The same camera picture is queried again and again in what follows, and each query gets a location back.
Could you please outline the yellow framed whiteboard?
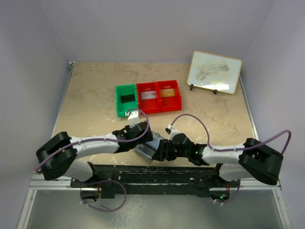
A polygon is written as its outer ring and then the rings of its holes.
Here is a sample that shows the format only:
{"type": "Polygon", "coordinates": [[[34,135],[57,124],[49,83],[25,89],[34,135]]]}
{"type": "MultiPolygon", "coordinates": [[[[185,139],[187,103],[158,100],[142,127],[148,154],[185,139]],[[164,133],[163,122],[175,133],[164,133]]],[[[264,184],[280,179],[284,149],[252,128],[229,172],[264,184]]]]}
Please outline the yellow framed whiteboard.
{"type": "Polygon", "coordinates": [[[218,90],[218,93],[234,94],[239,81],[243,61],[201,51],[194,51],[187,77],[187,84],[194,87],[218,90]]]}

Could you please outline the gold card in bin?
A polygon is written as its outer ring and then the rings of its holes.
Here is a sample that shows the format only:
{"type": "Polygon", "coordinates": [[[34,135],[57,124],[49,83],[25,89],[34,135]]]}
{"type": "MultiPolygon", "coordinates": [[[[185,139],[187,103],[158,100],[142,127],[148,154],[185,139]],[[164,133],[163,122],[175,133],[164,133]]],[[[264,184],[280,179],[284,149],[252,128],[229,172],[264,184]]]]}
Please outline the gold card in bin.
{"type": "Polygon", "coordinates": [[[160,90],[161,98],[167,98],[167,97],[175,97],[175,89],[174,88],[166,88],[160,90]]]}

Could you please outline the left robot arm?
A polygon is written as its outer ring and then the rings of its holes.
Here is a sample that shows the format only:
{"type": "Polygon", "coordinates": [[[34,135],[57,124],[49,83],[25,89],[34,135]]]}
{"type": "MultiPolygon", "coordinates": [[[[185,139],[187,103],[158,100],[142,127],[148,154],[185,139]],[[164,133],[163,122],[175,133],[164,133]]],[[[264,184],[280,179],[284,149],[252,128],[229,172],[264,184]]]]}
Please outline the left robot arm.
{"type": "Polygon", "coordinates": [[[152,140],[148,121],[100,137],[70,137],[67,132],[60,132],[37,150],[39,165],[35,172],[42,173],[47,181],[65,176],[93,187],[102,178],[92,162],[80,161],[82,157],[128,152],[152,140]]]}

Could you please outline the green bin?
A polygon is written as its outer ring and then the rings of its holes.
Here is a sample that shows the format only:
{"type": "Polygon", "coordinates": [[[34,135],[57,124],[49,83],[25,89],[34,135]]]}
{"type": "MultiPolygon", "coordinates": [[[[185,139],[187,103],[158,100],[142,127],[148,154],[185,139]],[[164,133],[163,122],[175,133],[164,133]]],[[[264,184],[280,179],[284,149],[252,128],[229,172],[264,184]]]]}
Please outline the green bin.
{"type": "Polygon", "coordinates": [[[125,117],[125,112],[131,108],[138,108],[138,96],[136,84],[118,85],[115,87],[116,111],[118,117],[125,117]],[[130,103],[121,103],[120,96],[134,94],[135,101],[130,103]]]}

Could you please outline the red bin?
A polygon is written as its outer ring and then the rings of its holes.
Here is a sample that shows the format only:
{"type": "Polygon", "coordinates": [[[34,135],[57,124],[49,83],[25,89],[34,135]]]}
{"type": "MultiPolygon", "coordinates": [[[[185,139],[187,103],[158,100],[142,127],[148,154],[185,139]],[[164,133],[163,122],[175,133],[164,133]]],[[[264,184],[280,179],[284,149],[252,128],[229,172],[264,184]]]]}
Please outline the red bin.
{"type": "Polygon", "coordinates": [[[137,83],[137,96],[138,96],[138,107],[146,114],[155,114],[161,112],[161,96],[157,82],[149,83],[137,83]],[[144,91],[156,91],[156,99],[141,99],[141,92],[144,91]]]}
{"type": "Polygon", "coordinates": [[[176,80],[157,81],[161,96],[161,112],[180,111],[182,109],[182,97],[180,94],[178,82],[176,80]],[[171,92],[171,95],[163,95],[165,90],[171,92]]]}

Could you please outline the black whiteboard stand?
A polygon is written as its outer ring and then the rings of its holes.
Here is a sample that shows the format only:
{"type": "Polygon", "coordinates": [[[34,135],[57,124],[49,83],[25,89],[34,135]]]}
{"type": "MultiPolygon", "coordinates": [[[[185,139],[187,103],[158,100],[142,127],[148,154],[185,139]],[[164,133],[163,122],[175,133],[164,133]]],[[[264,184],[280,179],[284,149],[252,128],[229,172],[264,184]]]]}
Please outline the black whiteboard stand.
{"type": "MultiPolygon", "coordinates": [[[[190,91],[191,91],[193,88],[194,88],[194,85],[191,84],[191,85],[190,85],[190,91]]],[[[218,92],[217,89],[214,89],[214,90],[213,90],[213,94],[217,94],[217,92],[218,92]]]]}

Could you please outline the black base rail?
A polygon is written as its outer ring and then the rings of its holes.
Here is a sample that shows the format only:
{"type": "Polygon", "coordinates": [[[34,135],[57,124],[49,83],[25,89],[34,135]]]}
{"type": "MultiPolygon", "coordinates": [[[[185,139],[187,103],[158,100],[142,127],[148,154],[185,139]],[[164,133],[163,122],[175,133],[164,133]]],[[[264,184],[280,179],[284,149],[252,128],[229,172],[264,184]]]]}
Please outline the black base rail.
{"type": "Polygon", "coordinates": [[[192,195],[207,198],[220,195],[238,182],[226,182],[213,167],[150,167],[95,165],[105,182],[101,198],[115,195],[192,195]]]}

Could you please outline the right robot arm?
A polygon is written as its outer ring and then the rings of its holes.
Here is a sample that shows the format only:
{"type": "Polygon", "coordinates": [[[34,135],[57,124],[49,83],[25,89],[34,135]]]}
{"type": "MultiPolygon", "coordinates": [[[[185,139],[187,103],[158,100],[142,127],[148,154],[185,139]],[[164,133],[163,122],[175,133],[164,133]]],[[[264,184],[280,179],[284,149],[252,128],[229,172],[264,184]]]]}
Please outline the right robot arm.
{"type": "Polygon", "coordinates": [[[221,148],[216,151],[207,144],[195,144],[179,133],[170,140],[160,140],[152,160],[173,161],[184,157],[196,166],[220,164],[219,171],[212,174],[212,182],[218,187],[229,181],[252,177],[267,185],[277,184],[284,158],[281,153],[254,138],[248,138],[237,147],[241,150],[221,148]]]}

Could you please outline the black card in bin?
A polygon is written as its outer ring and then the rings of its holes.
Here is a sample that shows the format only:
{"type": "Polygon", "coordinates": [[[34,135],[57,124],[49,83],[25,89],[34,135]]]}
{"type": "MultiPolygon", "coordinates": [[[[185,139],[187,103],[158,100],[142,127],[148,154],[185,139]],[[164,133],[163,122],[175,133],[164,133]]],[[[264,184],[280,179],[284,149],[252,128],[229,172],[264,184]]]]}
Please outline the black card in bin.
{"type": "Polygon", "coordinates": [[[134,94],[122,95],[120,96],[120,99],[122,104],[134,102],[136,100],[134,94]]]}

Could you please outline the silver card in bin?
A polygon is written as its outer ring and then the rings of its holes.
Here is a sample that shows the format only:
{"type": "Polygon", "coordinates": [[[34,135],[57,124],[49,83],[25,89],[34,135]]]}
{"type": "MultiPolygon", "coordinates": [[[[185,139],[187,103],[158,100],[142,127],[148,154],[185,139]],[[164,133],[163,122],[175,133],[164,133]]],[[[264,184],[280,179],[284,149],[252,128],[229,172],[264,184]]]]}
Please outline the silver card in bin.
{"type": "Polygon", "coordinates": [[[148,100],[148,99],[156,99],[156,91],[144,91],[141,92],[141,99],[142,100],[148,100]]]}

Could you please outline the grey leather card holder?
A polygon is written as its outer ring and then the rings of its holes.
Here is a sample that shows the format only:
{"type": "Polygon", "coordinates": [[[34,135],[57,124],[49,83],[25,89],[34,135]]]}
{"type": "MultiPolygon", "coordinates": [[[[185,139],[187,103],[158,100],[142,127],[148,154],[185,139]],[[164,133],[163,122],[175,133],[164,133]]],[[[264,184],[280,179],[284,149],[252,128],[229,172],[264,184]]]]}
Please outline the grey leather card holder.
{"type": "Polygon", "coordinates": [[[159,133],[152,132],[153,140],[150,142],[146,142],[144,144],[137,145],[134,149],[134,152],[140,156],[142,159],[145,159],[148,162],[152,162],[152,156],[156,153],[160,140],[163,140],[159,133]]]}

